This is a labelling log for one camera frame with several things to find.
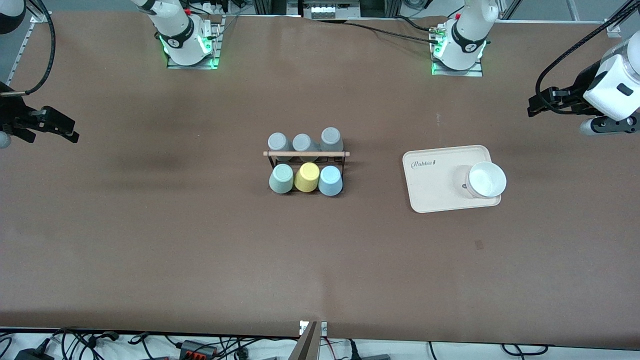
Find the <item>light blue cup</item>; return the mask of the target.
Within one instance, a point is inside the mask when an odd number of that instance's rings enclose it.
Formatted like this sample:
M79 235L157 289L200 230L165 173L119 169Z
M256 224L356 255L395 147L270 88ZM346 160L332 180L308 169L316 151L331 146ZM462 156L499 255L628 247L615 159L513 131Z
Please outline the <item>light blue cup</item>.
M333 197L342 192L343 178L338 167L329 165L322 168L318 178L318 191L325 196Z

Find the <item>pale green cup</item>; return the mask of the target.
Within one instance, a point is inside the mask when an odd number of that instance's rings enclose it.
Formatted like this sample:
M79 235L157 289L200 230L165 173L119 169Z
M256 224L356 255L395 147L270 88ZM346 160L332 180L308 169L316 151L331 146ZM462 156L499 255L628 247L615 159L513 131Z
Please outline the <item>pale green cup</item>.
M277 164L270 173L269 187L274 193L286 194L294 185L294 171L289 164Z

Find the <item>white bowl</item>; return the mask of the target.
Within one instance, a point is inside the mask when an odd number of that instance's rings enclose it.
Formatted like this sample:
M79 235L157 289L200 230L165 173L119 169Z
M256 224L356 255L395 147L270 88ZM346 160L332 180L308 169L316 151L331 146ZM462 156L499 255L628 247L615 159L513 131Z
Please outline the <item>white bowl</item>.
M498 198L507 184L505 171L489 161L474 164L466 174L465 186L474 198Z

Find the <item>beige rectangular tray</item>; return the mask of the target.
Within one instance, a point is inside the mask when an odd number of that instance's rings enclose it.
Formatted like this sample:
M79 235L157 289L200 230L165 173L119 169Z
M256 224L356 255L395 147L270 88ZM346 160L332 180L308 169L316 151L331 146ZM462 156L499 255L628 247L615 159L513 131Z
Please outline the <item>beige rectangular tray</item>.
M489 150L483 145L406 152L402 166L414 212L429 214L498 205L501 195L477 198L466 189L469 169L480 162L493 163Z

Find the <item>grey cup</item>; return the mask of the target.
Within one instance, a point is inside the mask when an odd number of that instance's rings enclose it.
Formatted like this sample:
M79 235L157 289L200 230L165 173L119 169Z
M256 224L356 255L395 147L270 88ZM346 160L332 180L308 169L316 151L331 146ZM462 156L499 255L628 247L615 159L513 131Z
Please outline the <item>grey cup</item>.
M292 140L292 146L295 152L299 153L316 153L321 151L318 142L313 140L306 133L299 133L296 135Z
M343 152L345 150L342 135L335 127L327 127L322 130L319 144L322 152Z
M282 132L274 132L270 134L267 140L267 146L270 152L293 152L293 144Z

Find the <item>black power adapter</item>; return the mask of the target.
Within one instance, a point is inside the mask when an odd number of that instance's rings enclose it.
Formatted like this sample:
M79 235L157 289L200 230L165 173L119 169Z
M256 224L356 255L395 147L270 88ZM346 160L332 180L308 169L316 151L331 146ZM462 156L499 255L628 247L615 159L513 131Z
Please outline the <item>black power adapter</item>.
M14 360L55 360L54 357L34 348L20 350Z

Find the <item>white power strip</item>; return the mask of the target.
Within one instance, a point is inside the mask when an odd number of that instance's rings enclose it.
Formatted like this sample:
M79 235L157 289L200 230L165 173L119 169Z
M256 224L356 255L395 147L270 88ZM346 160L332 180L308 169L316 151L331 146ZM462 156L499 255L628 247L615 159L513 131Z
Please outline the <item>white power strip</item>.
M302 13L313 20L348 20L361 17L360 0L303 0Z

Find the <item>yellow cup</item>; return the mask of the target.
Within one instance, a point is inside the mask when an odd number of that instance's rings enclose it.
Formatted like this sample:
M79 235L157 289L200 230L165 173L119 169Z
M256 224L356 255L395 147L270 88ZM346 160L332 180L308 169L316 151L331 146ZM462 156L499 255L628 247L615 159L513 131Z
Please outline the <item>yellow cup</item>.
M304 193L314 192L318 187L320 173L320 168L315 162L304 162L295 174L295 188Z

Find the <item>black orange connector block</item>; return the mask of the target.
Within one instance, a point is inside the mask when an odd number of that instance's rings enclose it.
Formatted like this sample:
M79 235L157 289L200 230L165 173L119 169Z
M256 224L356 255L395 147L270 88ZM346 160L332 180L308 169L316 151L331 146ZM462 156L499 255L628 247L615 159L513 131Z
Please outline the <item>black orange connector block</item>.
M214 360L217 347L201 342L185 340L180 346L179 360Z

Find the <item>aluminium table edge rail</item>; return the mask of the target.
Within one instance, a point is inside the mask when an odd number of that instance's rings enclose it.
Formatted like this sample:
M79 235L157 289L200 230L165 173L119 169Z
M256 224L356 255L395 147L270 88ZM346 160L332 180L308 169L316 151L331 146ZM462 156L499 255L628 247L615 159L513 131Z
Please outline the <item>aluminium table edge rail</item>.
M7 85L11 85L34 27L39 24L33 18L28 11L16 30L0 35L0 80Z

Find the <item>left arm aluminium base plate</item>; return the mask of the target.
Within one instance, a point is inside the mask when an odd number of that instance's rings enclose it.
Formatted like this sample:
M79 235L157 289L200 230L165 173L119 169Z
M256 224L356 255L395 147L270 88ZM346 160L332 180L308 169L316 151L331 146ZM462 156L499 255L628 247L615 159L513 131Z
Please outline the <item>left arm aluminium base plate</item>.
M439 23L429 35L435 43L430 45L432 75L482 77L482 55L487 39L470 41L457 36L456 19Z

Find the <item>right arm aluminium base plate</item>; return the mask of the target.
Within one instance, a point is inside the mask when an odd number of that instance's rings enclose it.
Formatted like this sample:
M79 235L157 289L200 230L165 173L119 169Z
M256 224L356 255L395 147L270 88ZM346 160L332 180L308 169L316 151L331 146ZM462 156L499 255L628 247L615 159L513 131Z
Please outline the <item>right arm aluminium base plate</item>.
M181 48L172 48L163 43L168 69L217 69L220 62L223 30L226 29L226 18L221 22L212 22L196 14L190 18L194 23L194 32Z

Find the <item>white pole bracket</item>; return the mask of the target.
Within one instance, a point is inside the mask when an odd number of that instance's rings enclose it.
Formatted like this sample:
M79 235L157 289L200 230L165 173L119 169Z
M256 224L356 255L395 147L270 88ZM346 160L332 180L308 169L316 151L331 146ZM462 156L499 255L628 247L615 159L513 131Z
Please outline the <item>white pole bracket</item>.
M302 335L304 334L307 326L310 324L310 321L300 321L299 322L299 336L302 337ZM329 337L328 336L328 323L326 321L321 321L320 322L320 326L321 328L321 336L324 338Z

